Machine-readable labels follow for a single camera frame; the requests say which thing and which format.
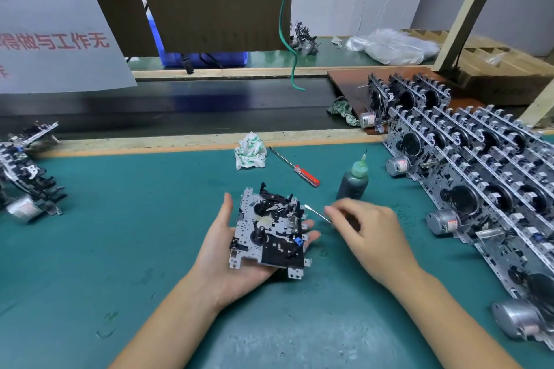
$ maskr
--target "white paper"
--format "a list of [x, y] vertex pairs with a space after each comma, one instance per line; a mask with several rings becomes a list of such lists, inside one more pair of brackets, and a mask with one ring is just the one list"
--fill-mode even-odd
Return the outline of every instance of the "white paper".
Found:
[[0, 0], [0, 93], [128, 86], [136, 81], [96, 0]]

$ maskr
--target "green cord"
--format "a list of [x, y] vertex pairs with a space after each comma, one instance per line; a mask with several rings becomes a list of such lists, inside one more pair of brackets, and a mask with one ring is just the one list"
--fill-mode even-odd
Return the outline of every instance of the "green cord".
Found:
[[290, 81], [292, 82], [293, 84], [293, 88], [296, 88], [298, 89], [299, 91], [305, 91], [306, 89], [304, 88], [301, 88], [299, 86], [296, 86], [295, 83], [294, 83], [294, 71], [296, 69], [296, 65], [298, 64], [298, 54], [296, 53], [296, 51], [294, 51], [290, 45], [287, 43], [287, 41], [285, 40], [285, 37], [283, 37], [282, 35], [282, 30], [281, 30], [281, 27], [282, 27], [282, 12], [283, 10], [285, 10], [285, 0], [282, 0], [281, 2], [281, 10], [279, 12], [279, 37], [281, 37], [281, 41], [283, 44], [285, 44], [285, 46], [287, 47], [287, 50], [290, 51], [292, 54], [294, 54], [294, 63], [293, 63], [293, 69], [292, 71], [290, 72]]

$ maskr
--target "red screwdriver handle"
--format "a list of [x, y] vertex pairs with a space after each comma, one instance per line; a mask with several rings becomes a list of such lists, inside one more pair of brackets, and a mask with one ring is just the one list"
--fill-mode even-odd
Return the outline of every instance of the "red screwdriver handle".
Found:
[[302, 178], [304, 178], [307, 182], [312, 184], [314, 187], [319, 187], [319, 180], [311, 175], [307, 170], [302, 169], [300, 166], [296, 165], [294, 167], [294, 171], [298, 173]]

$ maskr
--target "bottle cap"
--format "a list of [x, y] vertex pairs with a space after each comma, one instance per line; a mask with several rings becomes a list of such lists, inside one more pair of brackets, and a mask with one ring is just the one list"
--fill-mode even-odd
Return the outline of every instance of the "bottle cap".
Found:
[[356, 178], [364, 178], [367, 175], [366, 154], [352, 165], [352, 175]]

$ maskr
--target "person's right hand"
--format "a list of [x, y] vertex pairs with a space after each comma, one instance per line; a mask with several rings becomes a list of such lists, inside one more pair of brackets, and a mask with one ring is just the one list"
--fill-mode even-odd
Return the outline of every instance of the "person's right hand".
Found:
[[[356, 217], [361, 229], [356, 232], [343, 212]], [[379, 283], [391, 289], [420, 270], [398, 223], [396, 213], [388, 207], [344, 198], [325, 213], [342, 235], [348, 247], [365, 270]]]

